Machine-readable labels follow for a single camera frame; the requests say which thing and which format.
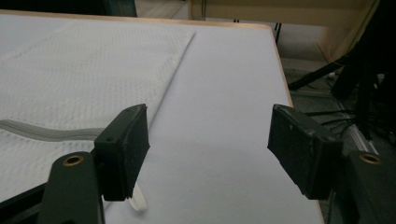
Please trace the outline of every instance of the table surface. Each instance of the table surface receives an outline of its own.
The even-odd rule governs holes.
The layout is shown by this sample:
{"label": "table surface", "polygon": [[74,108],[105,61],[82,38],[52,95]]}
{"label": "table surface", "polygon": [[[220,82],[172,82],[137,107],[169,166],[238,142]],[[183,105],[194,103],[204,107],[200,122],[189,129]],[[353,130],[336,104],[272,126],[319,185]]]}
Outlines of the table surface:
{"label": "table surface", "polygon": [[0,56],[70,20],[196,32],[149,128],[137,179],[148,210],[112,203],[107,223],[323,223],[318,202],[301,194],[266,147],[273,104],[291,105],[271,28],[4,10],[0,18]]}

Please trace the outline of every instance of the black cable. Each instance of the black cable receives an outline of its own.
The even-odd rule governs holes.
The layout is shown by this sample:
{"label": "black cable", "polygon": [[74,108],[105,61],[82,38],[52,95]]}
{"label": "black cable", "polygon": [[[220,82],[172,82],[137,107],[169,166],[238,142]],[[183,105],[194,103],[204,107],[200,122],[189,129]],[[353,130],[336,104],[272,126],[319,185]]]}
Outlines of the black cable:
{"label": "black cable", "polygon": [[344,127],[344,129],[343,129],[340,133],[336,133],[336,134],[338,134],[340,138],[343,138],[343,136],[344,136],[345,132],[347,131],[347,129],[348,129],[350,126],[354,125],[354,124],[355,124],[354,122],[348,122],[348,123],[346,124],[346,126]]}
{"label": "black cable", "polygon": [[327,76],[327,78],[326,78],[326,83],[327,83],[327,85],[332,89],[332,84],[330,84],[330,77],[329,76]]}
{"label": "black cable", "polygon": [[354,115],[356,112],[354,110],[334,110],[334,111],[319,111],[319,112],[307,112],[305,113],[308,117],[314,117],[314,116],[321,116],[321,115],[330,115],[330,114],[336,114],[336,113],[344,113],[344,114],[351,114]]}
{"label": "black cable", "polygon": [[340,121],[354,121],[355,119],[332,119],[332,120],[329,120],[329,121],[326,121],[326,122],[323,122],[323,123],[320,123],[321,125],[328,125],[328,124],[331,124],[331,123],[335,123],[335,122],[340,122]]}
{"label": "black cable", "polygon": [[276,39],[275,39],[275,43],[277,44],[277,40],[279,39],[279,35],[280,35],[280,28],[282,27],[282,23],[278,23],[277,26],[277,30],[276,30]]}
{"label": "black cable", "polygon": [[345,125],[345,123],[339,123],[338,125],[335,125],[334,127],[330,128],[330,131],[334,131],[335,129],[340,128],[341,126]]}
{"label": "black cable", "polygon": [[314,89],[314,90],[317,90],[317,89],[318,89],[318,88],[313,87],[313,86],[311,86],[311,85],[309,85],[309,84],[307,84],[306,86],[309,87],[309,88],[311,88],[311,89]]}

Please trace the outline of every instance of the floor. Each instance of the floor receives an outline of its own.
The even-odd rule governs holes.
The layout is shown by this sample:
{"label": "floor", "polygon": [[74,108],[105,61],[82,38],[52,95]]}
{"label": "floor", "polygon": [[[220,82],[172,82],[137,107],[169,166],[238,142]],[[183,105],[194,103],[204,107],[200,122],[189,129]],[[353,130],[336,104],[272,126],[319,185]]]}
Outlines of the floor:
{"label": "floor", "polygon": [[[139,12],[139,2],[145,2],[146,7],[151,6],[157,9],[141,10]],[[136,9],[138,17],[146,18],[170,18],[174,20],[188,19],[188,4],[187,1],[180,0],[139,0],[136,1]],[[229,21],[206,18],[207,21]],[[271,22],[260,22],[275,28],[276,24]],[[322,27],[282,24],[281,32],[277,41],[277,49],[284,69],[285,77],[290,83],[293,80],[299,79],[309,72],[313,72],[326,65],[327,62],[320,51],[316,40],[320,34]],[[333,99],[330,95],[331,85],[334,83],[332,77],[323,77],[310,85],[301,88],[298,91],[291,91],[291,99],[293,106],[303,112],[314,111],[332,111],[340,109],[353,109],[356,102],[354,97],[343,102]],[[313,117],[317,122],[326,122],[335,119],[349,118],[346,114],[331,114],[327,116]],[[348,121],[335,122],[331,126],[326,125],[330,130],[337,133],[344,141],[343,154],[346,155],[351,150],[365,150],[374,152],[380,155],[391,155],[396,158],[395,146],[387,139],[373,134],[373,140],[367,141],[359,129],[350,125]],[[322,209],[322,215],[325,222],[328,222],[329,200],[319,201]]]}

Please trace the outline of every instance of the textured white cloth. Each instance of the textured white cloth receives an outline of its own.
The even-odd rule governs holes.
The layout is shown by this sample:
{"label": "textured white cloth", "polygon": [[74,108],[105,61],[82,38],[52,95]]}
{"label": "textured white cloth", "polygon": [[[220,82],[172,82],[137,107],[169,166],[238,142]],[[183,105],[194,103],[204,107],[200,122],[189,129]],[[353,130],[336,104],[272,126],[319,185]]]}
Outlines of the textured white cloth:
{"label": "textured white cloth", "polygon": [[[148,107],[150,125],[194,31],[71,21],[0,58],[0,119],[55,130],[105,128]],[[52,163],[92,141],[43,142],[0,130],[0,202],[47,181]]]}

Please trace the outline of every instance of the black metal bar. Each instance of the black metal bar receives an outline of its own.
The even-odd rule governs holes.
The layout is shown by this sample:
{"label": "black metal bar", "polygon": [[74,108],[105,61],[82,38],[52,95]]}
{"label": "black metal bar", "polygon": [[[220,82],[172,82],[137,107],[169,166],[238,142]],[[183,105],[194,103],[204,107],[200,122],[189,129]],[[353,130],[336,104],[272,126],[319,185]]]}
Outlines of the black metal bar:
{"label": "black metal bar", "polygon": [[91,153],[71,153],[52,164],[37,223],[105,223]]}
{"label": "black metal bar", "polygon": [[1,0],[0,8],[83,15],[109,15],[108,8],[103,0]]}
{"label": "black metal bar", "polygon": [[282,27],[282,23],[277,23],[276,24],[276,39],[275,42],[277,44],[277,40],[279,39],[279,35],[280,35],[280,28]]}
{"label": "black metal bar", "polygon": [[390,156],[352,151],[346,160],[347,183],[359,211],[359,223],[394,223],[396,163]]}
{"label": "black metal bar", "polygon": [[345,66],[337,81],[332,85],[332,95],[336,99],[346,99],[353,92],[362,73],[361,66]]}
{"label": "black metal bar", "polygon": [[356,124],[359,130],[367,140],[371,140],[368,128],[368,116],[370,111],[370,103],[372,92],[374,89],[375,69],[371,63],[364,63],[361,79],[359,81],[359,96],[356,103]]}
{"label": "black metal bar", "polygon": [[35,223],[46,184],[0,203],[0,223]]}
{"label": "black metal bar", "polygon": [[329,63],[329,64],[319,68],[315,72],[306,74],[302,78],[290,83],[288,85],[289,90],[291,90],[291,91],[298,90],[301,87],[317,80],[318,78],[328,75],[330,72],[342,67],[342,64],[348,63],[349,59],[350,58],[348,55],[343,56],[342,58],[338,59],[337,61],[335,61],[333,63]]}
{"label": "black metal bar", "polygon": [[359,224],[359,211],[353,198],[343,198],[335,193],[329,204],[330,213],[326,224]]}

